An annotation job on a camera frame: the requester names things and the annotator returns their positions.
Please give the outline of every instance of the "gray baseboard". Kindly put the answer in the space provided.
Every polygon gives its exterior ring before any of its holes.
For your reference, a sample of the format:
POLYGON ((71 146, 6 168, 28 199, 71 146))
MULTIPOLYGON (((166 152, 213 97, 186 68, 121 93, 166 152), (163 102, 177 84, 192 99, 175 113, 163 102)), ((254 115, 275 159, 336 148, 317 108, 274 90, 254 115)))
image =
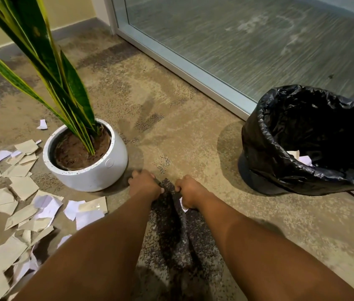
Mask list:
POLYGON ((320 8, 322 10, 329 11, 329 12, 334 13, 339 16, 354 19, 354 11, 351 11, 351 10, 348 10, 348 9, 345 9, 345 8, 342 8, 342 7, 339 7, 336 5, 332 5, 329 3, 325 3, 320 0, 296 0, 296 1, 309 4, 311 6, 314 6, 316 8, 320 8))
MULTIPOLYGON (((57 41, 97 27, 108 28, 110 31, 109 25, 97 17, 94 17, 53 30, 52 35, 53 39, 57 41)), ((22 52, 18 46, 15 45, 15 43, 0 47, 0 59, 3 61, 9 61, 12 56, 17 56, 20 54, 22 54, 22 52)))

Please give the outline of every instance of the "trash can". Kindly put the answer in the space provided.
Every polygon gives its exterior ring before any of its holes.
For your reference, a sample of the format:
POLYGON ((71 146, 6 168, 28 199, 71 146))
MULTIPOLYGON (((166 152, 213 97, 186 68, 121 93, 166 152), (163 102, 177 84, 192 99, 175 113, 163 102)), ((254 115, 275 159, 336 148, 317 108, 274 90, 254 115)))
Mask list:
POLYGON ((244 181, 264 194, 354 190, 354 101, 288 85, 268 91, 241 131, 244 181), (287 151, 308 155, 312 165, 287 151))

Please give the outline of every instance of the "snake plant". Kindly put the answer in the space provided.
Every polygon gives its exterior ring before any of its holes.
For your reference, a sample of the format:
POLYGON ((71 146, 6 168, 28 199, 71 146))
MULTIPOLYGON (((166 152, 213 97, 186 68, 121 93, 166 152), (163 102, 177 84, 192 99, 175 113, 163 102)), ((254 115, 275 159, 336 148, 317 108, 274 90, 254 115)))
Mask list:
POLYGON ((101 133, 88 93, 63 51, 58 52, 42 0, 0 0, 0 28, 29 58, 53 98, 50 106, 0 60, 0 74, 13 86, 47 107, 95 153, 92 138, 101 133))

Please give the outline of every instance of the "yellow wall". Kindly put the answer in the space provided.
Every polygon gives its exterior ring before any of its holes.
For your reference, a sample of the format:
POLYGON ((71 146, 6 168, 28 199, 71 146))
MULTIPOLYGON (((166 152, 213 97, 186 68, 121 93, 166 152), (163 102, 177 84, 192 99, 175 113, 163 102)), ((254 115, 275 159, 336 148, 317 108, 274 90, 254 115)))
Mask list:
MULTIPOLYGON (((96 16, 91 0, 43 0, 43 2, 52 29, 96 16)), ((0 45, 10 41, 0 29, 0 45)))

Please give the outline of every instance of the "black trash bag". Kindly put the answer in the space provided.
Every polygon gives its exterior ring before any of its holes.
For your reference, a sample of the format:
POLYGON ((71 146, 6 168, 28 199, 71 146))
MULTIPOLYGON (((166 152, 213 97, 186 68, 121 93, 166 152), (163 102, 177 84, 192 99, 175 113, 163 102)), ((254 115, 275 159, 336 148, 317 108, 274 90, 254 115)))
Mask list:
POLYGON ((241 131, 248 168, 289 192, 354 190, 354 101, 288 85, 268 91, 241 131), (287 151, 300 150, 314 167, 287 151))

